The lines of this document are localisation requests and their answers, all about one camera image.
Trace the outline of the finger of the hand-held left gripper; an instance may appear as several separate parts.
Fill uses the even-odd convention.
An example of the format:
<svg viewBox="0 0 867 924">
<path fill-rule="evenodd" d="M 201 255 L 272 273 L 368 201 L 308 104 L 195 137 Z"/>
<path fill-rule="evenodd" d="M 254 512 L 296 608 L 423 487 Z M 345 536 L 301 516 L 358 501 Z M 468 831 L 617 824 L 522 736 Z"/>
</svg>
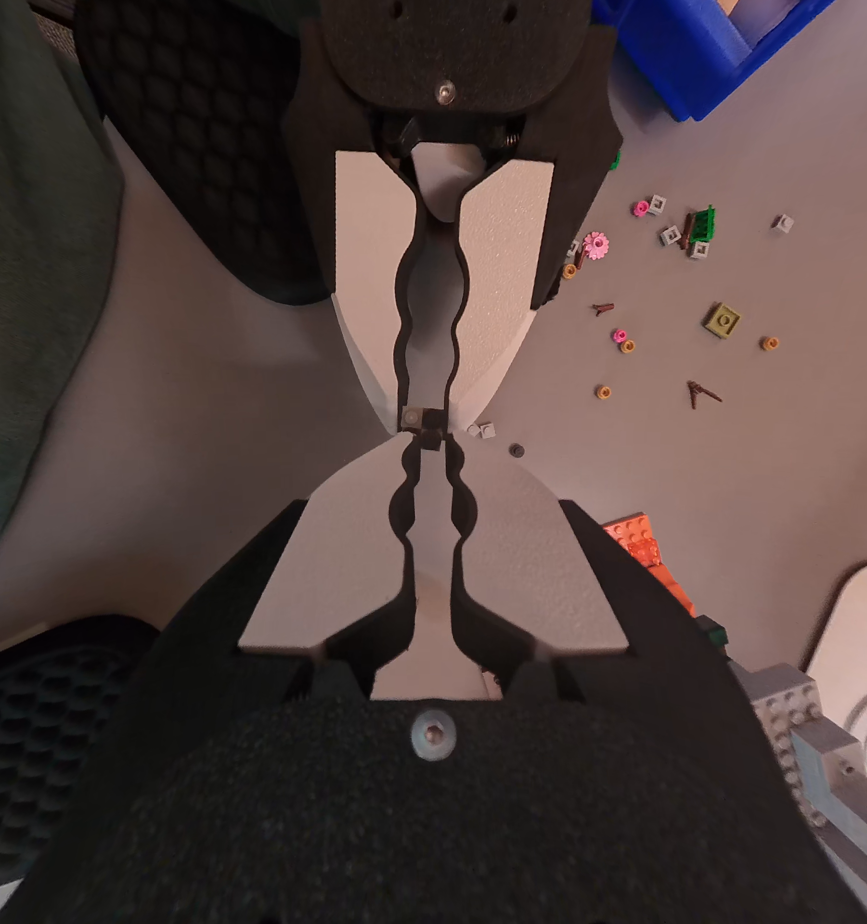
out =
<svg viewBox="0 0 867 924">
<path fill-rule="evenodd" d="M 396 279 L 416 236 L 417 200 L 373 152 L 335 154 L 335 314 L 350 360 L 388 433 L 400 422 Z"/>
<path fill-rule="evenodd" d="M 467 285 L 454 326 L 451 430 L 486 409 L 532 322 L 532 296 L 554 165 L 510 160 L 470 187 L 459 203 L 458 247 Z"/>
</svg>

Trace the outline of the green sweatshirt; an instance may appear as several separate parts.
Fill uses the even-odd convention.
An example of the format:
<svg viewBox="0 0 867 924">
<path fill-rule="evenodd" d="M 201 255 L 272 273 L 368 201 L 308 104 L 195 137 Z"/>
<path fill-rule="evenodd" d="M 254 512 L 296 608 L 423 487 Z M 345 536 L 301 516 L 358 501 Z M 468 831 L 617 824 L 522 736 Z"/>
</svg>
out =
<svg viewBox="0 0 867 924">
<path fill-rule="evenodd" d="M 104 311 L 123 194 L 79 64 L 0 2 L 0 536 Z"/>
</svg>

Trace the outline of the grey desk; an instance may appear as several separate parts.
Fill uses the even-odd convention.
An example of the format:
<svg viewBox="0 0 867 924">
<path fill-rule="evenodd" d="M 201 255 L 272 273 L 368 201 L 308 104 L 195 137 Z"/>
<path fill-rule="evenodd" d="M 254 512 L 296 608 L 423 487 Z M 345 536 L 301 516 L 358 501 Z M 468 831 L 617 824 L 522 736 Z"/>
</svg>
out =
<svg viewBox="0 0 867 924">
<path fill-rule="evenodd" d="M 831 8 L 700 123 L 673 122 L 622 57 L 611 90 L 623 159 L 587 221 L 610 252 L 538 311 L 486 445 L 523 445 L 600 521 L 646 512 L 742 663 L 807 664 L 867 561 L 867 7 Z M 331 305 L 234 283 L 115 145 L 116 289 L 0 540 L 0 643 L 100 614 L 161 625 L 384 438 Z M 635 217 L 653 194 L 663 213 Z M 707 259 L 660 244 L 710 205 Z M 701 324 L 719 302 L 742 316 L 726 340 Z M 724 401 L 692 410 L 687 381 Z"/>
</svg>

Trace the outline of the multicoloured brick model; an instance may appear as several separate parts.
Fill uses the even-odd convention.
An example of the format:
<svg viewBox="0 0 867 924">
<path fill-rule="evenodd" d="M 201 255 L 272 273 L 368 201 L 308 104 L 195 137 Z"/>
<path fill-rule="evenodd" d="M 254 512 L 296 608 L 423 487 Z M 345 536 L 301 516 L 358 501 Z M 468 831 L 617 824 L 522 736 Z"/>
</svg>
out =
<svg viewBox="0 0 867 924">
<path fill-rule="evenodd" d="M 797 809 L 867 911 L 867 693 L 842 723 L 817 680 L 790 664 L 728 665 L 760 723 Z"/>
</svg>

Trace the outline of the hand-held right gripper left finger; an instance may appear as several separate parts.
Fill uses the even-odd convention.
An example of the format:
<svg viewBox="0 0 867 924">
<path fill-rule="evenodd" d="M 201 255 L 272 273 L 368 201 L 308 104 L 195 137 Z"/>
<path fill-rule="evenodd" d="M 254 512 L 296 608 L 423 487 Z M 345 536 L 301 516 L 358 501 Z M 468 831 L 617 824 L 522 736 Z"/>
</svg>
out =
<svg viewBox="0 0 867 924">
<path fill-rule="evenodd" d="M 387 664 L 413 640 L 417 437 L 399 433 L 313 491 L 239 639 L 247 653 Z"/>
</svg>

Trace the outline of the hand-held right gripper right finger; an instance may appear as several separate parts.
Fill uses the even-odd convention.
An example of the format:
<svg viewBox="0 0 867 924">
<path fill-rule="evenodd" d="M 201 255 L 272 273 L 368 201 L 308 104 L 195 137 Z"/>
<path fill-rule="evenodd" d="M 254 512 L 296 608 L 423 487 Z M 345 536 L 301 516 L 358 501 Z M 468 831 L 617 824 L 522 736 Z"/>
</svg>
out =
<svg viewBox="0 0 867 924">
<path fill-rule="evenodd" d="M 555 494 L 482 440 L 446 444 L 451 630 L 476 664 L 620 654 L 627 639 Z"/>
</svg>

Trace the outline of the black mesh office chair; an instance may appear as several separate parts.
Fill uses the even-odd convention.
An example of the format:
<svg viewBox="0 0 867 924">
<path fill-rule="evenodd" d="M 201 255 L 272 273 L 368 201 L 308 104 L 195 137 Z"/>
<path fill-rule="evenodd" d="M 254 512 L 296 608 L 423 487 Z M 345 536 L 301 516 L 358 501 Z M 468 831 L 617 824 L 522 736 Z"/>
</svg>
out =
<svg viewBox="0 0 867 924">
<path fill-rule="evenodd" d="M 79 1 L 73 32 L 105 116 L 215 259 L 273 302 L 329 297 L 281 125 L 298 39 L 222 1 Z"/>
<path fill-rule="evenodd" d="M 137 618 L 92 616 L 0 651 L 0 887 L 20 881 L 59 829 L 159 635 Z"/>
</svg>

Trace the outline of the blue plastic bin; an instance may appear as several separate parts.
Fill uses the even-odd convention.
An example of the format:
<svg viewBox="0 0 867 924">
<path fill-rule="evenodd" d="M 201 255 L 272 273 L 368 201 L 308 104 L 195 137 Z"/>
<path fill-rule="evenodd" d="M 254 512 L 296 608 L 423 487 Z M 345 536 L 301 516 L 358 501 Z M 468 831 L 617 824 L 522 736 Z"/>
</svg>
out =
<svg viewBox="0 0 867 924">
<path fill-rule="evenodd" d="M 702 121 L 830 1 L 593 1 L 678 122 Z"/>
</svg>

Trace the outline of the white rounded object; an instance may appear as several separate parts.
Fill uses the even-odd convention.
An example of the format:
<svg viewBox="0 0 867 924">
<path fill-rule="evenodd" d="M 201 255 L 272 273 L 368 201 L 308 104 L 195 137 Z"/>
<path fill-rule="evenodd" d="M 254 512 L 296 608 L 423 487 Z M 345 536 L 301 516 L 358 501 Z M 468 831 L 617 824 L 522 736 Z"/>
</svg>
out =
<svg viewBox="0 0 867 924">
<path fill-rule="evenodd" d="M 867 565 L 843 584 L 807 674 L 823 714 L 857 739 L 867 765 Z"/>
</svg>

